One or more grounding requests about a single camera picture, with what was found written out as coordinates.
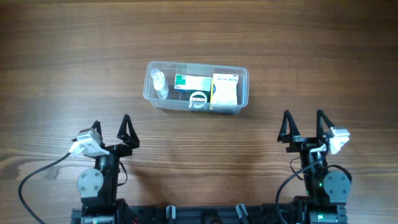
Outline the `white bottle clear cap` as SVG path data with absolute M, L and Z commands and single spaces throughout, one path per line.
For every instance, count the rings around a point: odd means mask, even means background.
M 151 77 L 154 89 L 161 100 L 165 100 L 169 94 L 169 87 L 163 72 L 159 69 L 151 71 Z

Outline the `white green medicine box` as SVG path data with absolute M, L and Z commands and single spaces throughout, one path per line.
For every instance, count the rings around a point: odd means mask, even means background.
M 210 91 L 211 77 L 176 74 L 174 89 L 177 91 Z

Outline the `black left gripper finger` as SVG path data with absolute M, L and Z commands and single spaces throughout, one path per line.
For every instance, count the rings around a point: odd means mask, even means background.
M 120 125 L 117 138 L 122 142 L 131 147 L 138 148 L 140 146 L 140 140 L 133 128 L 131 118 L 128 114 L 125 114 Z
M 90 128 L 91 132 L 95 134 L 96 136 L 101 137 L 102 132 L 101 132 L 101 123 L 99 121 L 95 121 L 93 125 Z

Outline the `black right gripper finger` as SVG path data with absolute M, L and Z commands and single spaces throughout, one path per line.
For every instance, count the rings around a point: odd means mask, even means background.
M 317 138 L 326 139 L 329 138 L 330 135 L 324 130 L 323 124 L 326 124 L 328 128 L 332 128 L 335 125 L 329 120 L 328 116 L 325 114 L 323 110 L 317 110 Z
M 301 138 L 301 134 L 295 124 L 294 118 L 289 110 L 285 110 L 277 141 L 295 142 L 299 138 Z

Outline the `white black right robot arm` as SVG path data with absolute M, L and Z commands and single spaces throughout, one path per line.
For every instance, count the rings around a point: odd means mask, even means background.
M 344 167 L 329 165 L 326 157 L 339 153 L 350 136 L 348 129 L 335 126 L 323 110 L 318 110 L 316 136 L 303 137 L 290 111 L 284 111 L 277 140 L 289 145 L 286 152 L 299 153 L 302 168 L 288 177 L 276 193 L 275 207 L 281 223 L 348 222 L 345 206 L 353 177 Z M 300 174 L 307 194 L 294 197 L 291 210 L 283 216 L 279 202 L 281 191 Z

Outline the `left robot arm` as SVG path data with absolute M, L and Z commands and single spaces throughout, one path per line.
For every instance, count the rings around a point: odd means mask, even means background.
M 77 178 L 82 208 L 72 211 L 72 223 L 139 223 L 137 216 L 123 198 L 117 198 L 120 170 L 126 168 L 120 158 L 132 155 L 140 145 L 132 126 L 131 118 L 125 114 L 117 138 L 122 143 L 106 146 L 101 125 L 95 121 L 91 128 L 81 130 L 73 140 L 69 152 L 95 160 L 93 168 L 84 170 Z

